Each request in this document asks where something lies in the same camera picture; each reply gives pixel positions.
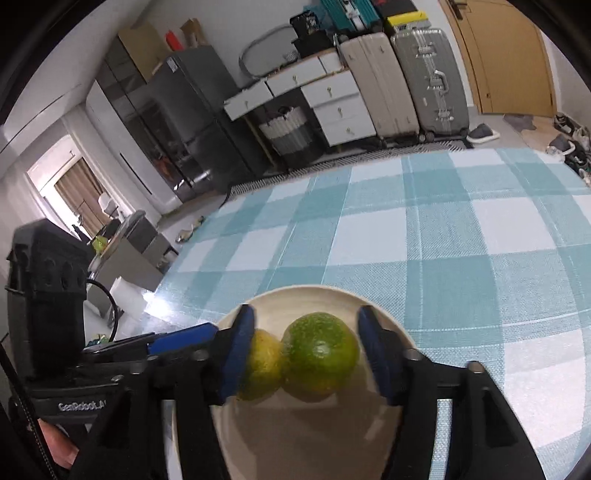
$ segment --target door frame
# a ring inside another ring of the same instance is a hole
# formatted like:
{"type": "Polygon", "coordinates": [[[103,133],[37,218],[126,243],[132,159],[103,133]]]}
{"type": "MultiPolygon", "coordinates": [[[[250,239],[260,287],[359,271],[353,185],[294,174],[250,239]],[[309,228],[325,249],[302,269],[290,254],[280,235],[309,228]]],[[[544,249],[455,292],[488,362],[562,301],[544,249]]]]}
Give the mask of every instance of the door frame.
{"type": "MultiPolygon", "coordinates": [[[[478,88],[478,82],[476,81],[476,69],[480,70],[480,78],[486,78],[486,76],[484,75],[484,67],[482,65],[481,61],[472,61],[472,58],[470,56],[470,53],[468,51],[468,47],[466,45],[466,40],[464,39],[464,35],[462,33],[462,30],[460,29],[460,25],[457,23],[457,18],[456,15],[454,14],[448,0],[438,0],[439,1],[439,5],[441,5],[441,8],[443,9],[443,12],[445,13],[445,16],[447,17],[447,21],[449,22],[453,34],[456,37],[456,42],[458,47],[460,48],[460,53],[462,55],[462,60],[464,61],[464,66],[466,68],[466,73],[468,75],[468,83],[470,84],[470,89],[472,90],[472,98],[474,101],[474,105],[476,106],[476,108],[478,109],[478,113],[493,113],[492,112],[492,102],[487,99],[487,98],[483,98],[480,95],[480,90],[478,88]]],[[[550,80],[550,101],[552,104],[552,108],[554,110],[554,113],[557,112],[557,104],[556,104],[556,90],[554,88],[554,76],[552,74],[552,69],[550,67],[550,59],[548,58],[548,50],[546,49],[546,44],[544,42],[544,39],[542,37],[542,33],[540,31],[540,29],[537,27],[537,25],[535,26],[535,30],[538,34],[538,39],[540,41],[540,44],[542,46],[542,49],[544,51],[544,60],[545,60],[545,65],[546,65],[546,72],[548,74],[548,78],[550,80]]]]}

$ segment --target refrigerator sticker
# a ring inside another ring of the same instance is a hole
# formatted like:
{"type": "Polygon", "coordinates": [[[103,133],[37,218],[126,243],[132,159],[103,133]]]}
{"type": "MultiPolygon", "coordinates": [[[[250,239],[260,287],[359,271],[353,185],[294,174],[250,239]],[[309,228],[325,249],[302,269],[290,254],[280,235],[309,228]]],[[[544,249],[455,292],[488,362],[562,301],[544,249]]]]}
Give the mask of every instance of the refrigerator sticker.
{"type": "Polygon", "coordinates": [[[168,66],[173,71],[173,73],[177,71],[178,65],[176,64],[176,62],[173,59],[168,59],[166,61],[166,63],[168,63],[168,66]]]}

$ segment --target checkered tablecloth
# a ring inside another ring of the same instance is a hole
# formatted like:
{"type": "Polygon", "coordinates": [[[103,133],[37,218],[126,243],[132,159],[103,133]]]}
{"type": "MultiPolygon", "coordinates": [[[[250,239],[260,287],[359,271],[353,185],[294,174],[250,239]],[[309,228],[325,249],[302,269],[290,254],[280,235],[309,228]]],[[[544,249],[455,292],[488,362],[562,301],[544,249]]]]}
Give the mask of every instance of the checkered tablecloth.
{"type": "MultiPolygon", "coordinates": [[[[528,149],[343,167],[224,205],[149,305],[162,324],[143,328],[216,322],[286,285],[344,288],[391,312],[432,360],[483,362],[547,478],[563,479],[591,439],[590,222],[591,189],[528,149]]],[[[432,478],[449,417],[439,426],[432,478]]]]}

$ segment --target drawer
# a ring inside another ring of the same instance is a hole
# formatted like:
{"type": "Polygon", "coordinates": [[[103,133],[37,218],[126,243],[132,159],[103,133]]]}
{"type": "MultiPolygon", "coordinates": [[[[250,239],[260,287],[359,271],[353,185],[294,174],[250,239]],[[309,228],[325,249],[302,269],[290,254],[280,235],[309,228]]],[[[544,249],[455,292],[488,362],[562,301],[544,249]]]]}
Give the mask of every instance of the drawer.
{"type": "Polygon", "coordinates": [[[339,98],[359,93],[359,88],[350,71],[331,75],[318,82],[301,88],[304,97],[312,108],[339,98]]]}
{"type": "Polygon", "coordinates": [[[321,125],[328,125],[368,113],[368,110],[361,95],[353,95],[317,106],[314,113],[321,125]]]}
{"type": "Polygon", "coordinates": [[[261,80],[249,89],[243,90],[238,95],[226,100],[224,109],[230,120],[235,120],[272,98],[273,94],[269,91],[267,84],[264,80],[261,80]]]}
{"type": "Polygon", "coordinates": [[[270,76],[267,85],[273,95],[279,96],[324,76],[326,72],[318,57],[311,57],[270,76]]]}
{"type": "Polygon", "coordinates": [[[326,55],[321,55],[319,59],[322,66],[326,70],[326,73],[340,72],[345,68],[343,63],[340,61],[339,54],[335,51],[327,53],[326,55]]]}
{"type": "Polygon", "coordinates": [[[374,124],[367,113],[323,126],[322,131],[331,147],[375,135],[374,124]]]}

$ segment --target green citrus fruit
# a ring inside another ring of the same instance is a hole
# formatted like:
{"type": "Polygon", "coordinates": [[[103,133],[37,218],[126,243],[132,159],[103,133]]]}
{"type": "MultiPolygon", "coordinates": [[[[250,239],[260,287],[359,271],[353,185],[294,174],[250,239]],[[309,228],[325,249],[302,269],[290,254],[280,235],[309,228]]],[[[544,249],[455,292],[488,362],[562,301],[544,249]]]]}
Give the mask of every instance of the green citrus fruit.
{"type": "Polygon", "coordinates": [[[283,335],[284,388],[327,396],[347,383],[359,359],[359,344],[347,325],[328,313],[310,313],[283,335]]]}
{"type": "Polygon", "coordinates": [[[255,330],[246,370],[238,391],[240,400],[256,400],[270,395],[281,386],[281,342],[265,330],[255,330]]]}

